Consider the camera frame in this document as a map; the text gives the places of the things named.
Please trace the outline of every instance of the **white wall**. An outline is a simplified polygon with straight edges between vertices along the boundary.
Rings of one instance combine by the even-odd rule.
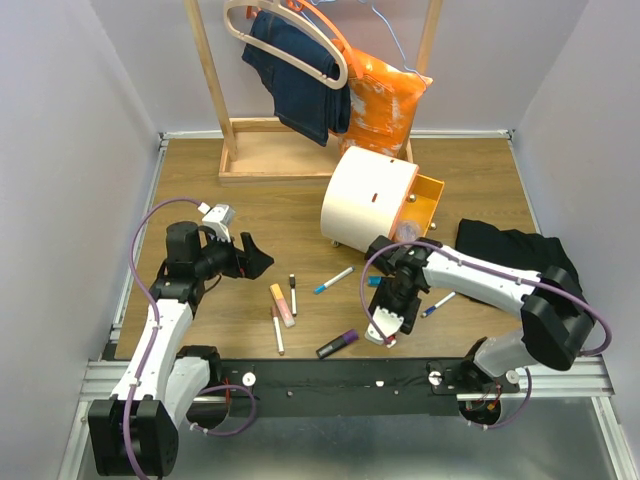
[[[87,0],[0,15],[0,478],[57,478],[158,137]]]
[[[160,131],[218,129],[181,0],[91,0]],[[232,116],[270,115],[271,96],[222,24],[223,0],[200,0]],[[414,128],[505,129],[520,122],[587,0],[446,0]],[[378,0],[413,66],[428,2]],[[321,9],[357,48],[401,67],[385,25],[356,0]],[[249,30],[238,12],[234,24]]]
[[[542,232],[557,235],[587,299],[610,319],[605,355],[640,461],[640,3],[591,1],[516,131]]]

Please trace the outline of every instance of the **wooden rack base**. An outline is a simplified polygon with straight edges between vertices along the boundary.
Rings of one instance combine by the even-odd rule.
[[[225,142],[220,161],[222,185],[327,185],[340,161],[334,136],[321,147],[276,117],[230,120],[237,160],[231,158]],[[413,163],[411,144],[404,160]]]

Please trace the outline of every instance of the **gray floor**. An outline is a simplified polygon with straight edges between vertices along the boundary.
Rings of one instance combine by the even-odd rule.
[[[232,438],[182,428],[180,441],[171,480],[616,478],[588,398],[534,398],[486,432],[427,416],[263,418]],[[79,478],[101,478],[85,457]]]

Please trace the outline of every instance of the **blue jeans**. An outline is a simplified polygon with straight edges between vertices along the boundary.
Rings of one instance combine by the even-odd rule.
[[[251,35],[337,78],[338,65],[315,40],[279,17],[261,11]],[[293,65],[247,44],[242,59],[254,67],[273,96],[280,121],[314,142],[326,146],[329,130],[345,133],[349,128],[351,99],[348,85],[333,90]]]

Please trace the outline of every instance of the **wooden pole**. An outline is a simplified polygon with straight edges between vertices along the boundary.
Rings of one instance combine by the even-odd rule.
[[[438,27],[438,20],[440,19],[440,10],[442,10],[443,0],[430,0],[429,8],[427,9],[427,17],[424,21],[424,27],[422,29],[422,37],[420,38],[420,48],[418,50],[418,60],[416,61],[416,70],[421,75],[427,73],[429,67],[429,59],[431,58],[431,50],[433,49],[433,42],[436,38],[436,29]],[[409,143],[409,136],[411,135],[411,129],[407,133],[407,138],[404,139],[402,147],[398,152],[398,158],[404,158],[407,152],[407,144]]]
[[[207,86],[209,87],[209,93],[211,94],[211,100],[213,101],[213,106],[216,109],[216,115],[218,116],[220,128],[222,129],[222,135],[224,136],[224,141],[229,151],[229,158],[231,161],[235,161],[238,156],[236,137],[233,133],[233,128],[231,127],[227,106],[224,103],[224,96],[222,95],[222,88],[220,87],[220,81],[218,80],[216,66],[213,63],[211,47],[209,46],[209,40],[207,39],[207,31],[205,30],[204,23],[202,21],[202,14],[200,13],[200,5],[198,4],[198,0],[184,0],[184,7],[187,10],[187,16],[189,17],[189,23],[191,24],[191,30],[193,31],[193,39],[196,42],[198,55],[200,56],[200,63],[202,64],[202,70],[204,71],[204,76],[207,79]]]

